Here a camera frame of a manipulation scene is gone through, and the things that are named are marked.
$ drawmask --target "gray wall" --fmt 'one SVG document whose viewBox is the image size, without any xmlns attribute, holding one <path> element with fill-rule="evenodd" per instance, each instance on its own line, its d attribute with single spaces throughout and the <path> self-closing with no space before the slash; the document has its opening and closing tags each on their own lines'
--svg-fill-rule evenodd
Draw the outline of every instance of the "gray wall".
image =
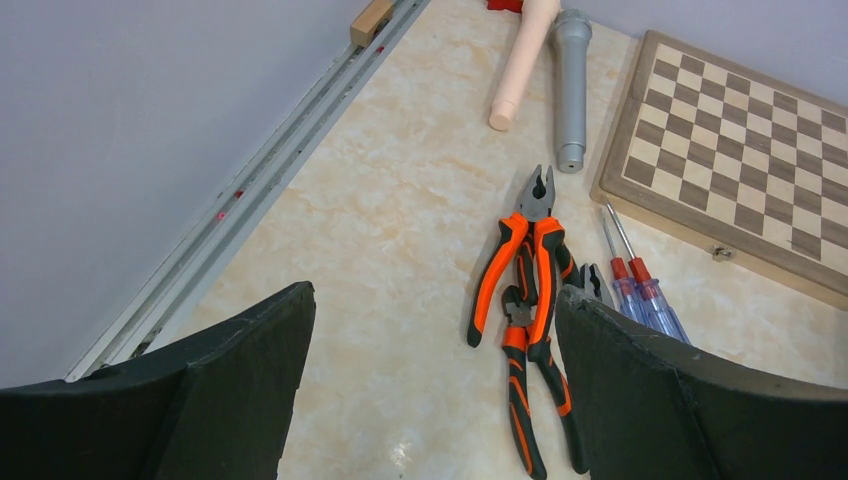
<svg viewBox="0 0 848 480">
<path fill-rule="evenodd" d="M 659 30 L 848 105 L 845 0 L 570 0 L 639 37 Z"/>
<path fill-rule="evenodd" d="M 63 375 L 369 0 L 3 0 L 0 386 Z"/>
</svg>

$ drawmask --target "checkered pattern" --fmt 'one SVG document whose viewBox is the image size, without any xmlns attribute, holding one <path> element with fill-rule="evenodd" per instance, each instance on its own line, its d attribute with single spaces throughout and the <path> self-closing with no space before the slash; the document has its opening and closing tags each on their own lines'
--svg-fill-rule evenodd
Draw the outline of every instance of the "checkered pattern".
<svg viewBox="0 0 848 480">
<path fill-rule="evenodd" d="M 846 118 L 660 44 L 624 178 L 848 274 Z"/>
</svg>

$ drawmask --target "white square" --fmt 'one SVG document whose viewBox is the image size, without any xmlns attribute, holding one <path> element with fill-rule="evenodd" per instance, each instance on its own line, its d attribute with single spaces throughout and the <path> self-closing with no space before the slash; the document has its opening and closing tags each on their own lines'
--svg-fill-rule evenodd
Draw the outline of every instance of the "white square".
<svg viewBox="0 0 848 480">
<path fill-rule="evenodd" d="M 656 167 L 657 159 L 660 157 L 660 147 L 648 143 L 639 137 L 633 137 L 633 141 L 630 144 L 630 156 Z"/>
<path fill-rule="evenodd" d="M 766 193 L 784 202 L 795 203 L 795 185 L 775 176 L 768 176 Z"/>
<path fill-rule="evenodd" d="M 643 103 L 642 111 L 639 113 L 639 118 L 665 130 L 665 124 L 668 122 L 668 113 L 663 112 L 656 107 L 652 107 L 647 103 Z"/>
<path fill-rule="evenodd" d="M 710 150 L 715 150 L 718 147 L 718 134 L 700 125 L 695 125 L 692 127 L 692 141 Z"/>
<path fill-rule="evenodd" d="M 701 91 L 701 77 L 699 75 L 695 75 L 689 70 L 680 70 L 680 73 L 677 74 L 677 83 L 685 85 L 696 92 Z"/>
<path fill-rule="evenodd" d="M 848 275 L 848 250 L 822 240 L 822 263 L 837 272 Z"/>
<path fill-rule="evenodd" d="M 822 197 L 822 217 L 848 227 L 848 207 Z"/>
<path fill-rule="evenodd" d="M 724 110 L 724 102 L 709 95 L 700 95 L 698 97 L 698 110 L 712 113 L 716 117 L 721 118 L 721 112 Z"/>
<path fill-rule="evenodd" d="M 711 63 L 704 64 L 704 78 L 712 80 L 719 85 L 727 84 L 727 70 L 717 67 Z"/>
<path fill-rule="evenodd" d="M 846 175 L 848 175 L 848 170 L 842 169 Z M 832 178 L 830 175 L 825 173 L 825 176 L 828 178 Z M 801 188 L 806 188 L 807 190 L 818 193 L 821 195 L 821 175 L 816 175 L 815 173 L 810 173 L 803 168 L 795 169 L 795 185 L 798 185 Z"/>
<path fill-rule="evenodd" d="M 816 140 L 815 138 L 808 137 L 803 133 L 798 134 L 798 150 L 802 152 L 807 152 L 814 157 L 821 158 L 821 140 Z"/>
<path fill-rule="evenodd" d="M 689 139 L 668 130 L 663 135 L 662 147 L 679 157 L 686 158 L 689 155 Z"/>
<path fill-rule="evenodd" d="M 683 120 L 695 123 L 695 115 L 698 113 L 698 109 L 675 98 L 671 101 L 671 113 Z"/>
<path fill-rule="evenodd" d="M 741 203 L 755 212 L 765 212 L 766 192 L 761 192 L 756 188 L 740 183 L 739 195 L 736 197 L 736 203 Z"/>
<path fill-rule="evenodd" d="M 742 162 L 734 160 L 723 153 L 716 153 L 713 170 L 738 182 L 742 172 Z"/>
<path fill-rule="evenodd" d="M 683 53 L 667 45 L 659 44 L 657 45 L 657 60 L 662 60 L 675 67 L 679 67 L 680 62 L 683 60 Z"/>
<path fill-rule="evenodd" d="M 709 190 L 712 178 L 713 171 L 703 165 L 687 161 L 683 167 L 683 179 L 701 188 Z"/>
<path fill-rule="evenodd" d="M 792 248 L 792 225 L 771 218 L 763 219 L 763 238 L 779 247 Z"/>
<path fill-rule="evenodd" d="M 736 202 L 711 192 L 707 198 L 707 215 L 733 225 L 736 218 Z"/>
<path fill-rule="evenodd" d="M 848 135 L 824 126 L 822 127 L 822 141 L 842 150 L 848 150 Z"/>
<path fill-rule="evenodd" d="M 798 100 L 798 116 L 815 123 L 821 123 L 821 107 Z"/>
<path fill-rule="evenodd" d="M 654 172 L 654 184 L 651 185 L 651 190 L 664 197 L 677 200 L 680 197 L 680 186 L 682 184 L 682 178 L 672 175 L 665 170 L 657 169 Z"/>
<path fill-rule="evenodd" d="M 766 103 L 768 105 L 774 104 L 774 90 L 771 87 L 767 87 L 762 83 L 751 82 L 751 98 L 756 98 L 757 100 Z"/>
<path fill-rule="evenodd" d="M 720 132 L 727 138 L 736 140 L 739 143 L 745 143 L 745 135 L 748 131 L 742 125 L 737 125 L 730 120 L 721 120 Z"/>
<path fill-rule="evenodd" d="M 774 108 L 771 112 L 771 121 L 790 130 L 798 130 L 798 116 L 786 110 Z"/>
<path fill-rule="evenodd" d="M 792 226 L 818 237 L 821 235 L 821 215 L 796 205 L 792 207 Z"/>
<path fill-rule="evenodd" d="M 746 146 L 742 149 L 742 163 L 750 165 L 757 170 L 768 172 L 769 156 L 759 150 L 754 150 Z"/>
<path fill-rule="evenodd" d="M 729 103 L 734 107 L 739 107 L 742 110 L 748 110 L 748 95 L 742 92 L 737 92 L 732 88 L 724 91 L 724 103 Z"/>
<path fill-rule="evenodd" d="M 771 120 L 748 112 L 748 129 L 771 138 Z"/>
<path fill-rule="evenodd" d="M 798 162 L 798 149 L 774 139 L 771 141 L 771 154 L 781 160 L 791 163 L 792 165 L 796 165 Z"/>
<path fill-rule="evenodd" d="M 848 169 L 842 168 L 835 163 L 827 161 L 822 162 L 822 177 L 848 187 Z"/>
<path fill-rule="evenodd" d="M 656 90 L 664 95 L 668 95 L 669 97 L 674 96 L 674 87 L 677 84 L 674 81 L 669 80 L 662 75 L 653 74 L 651 75 L 651 79 L 648 81 L 648 89 Z"/>
</svg>

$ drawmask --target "wooden chessboard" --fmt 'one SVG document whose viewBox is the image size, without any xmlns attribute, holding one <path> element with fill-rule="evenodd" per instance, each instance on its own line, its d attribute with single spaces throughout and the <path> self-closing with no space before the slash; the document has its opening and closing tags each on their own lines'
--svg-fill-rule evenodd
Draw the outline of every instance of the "wooden chessboard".
<svg viewBox="0 0 848 480">
<path fill-rule="evenodd" d="M 848 309 L 848 109 L 657 32 L 593 198 Z"/>
</svg>

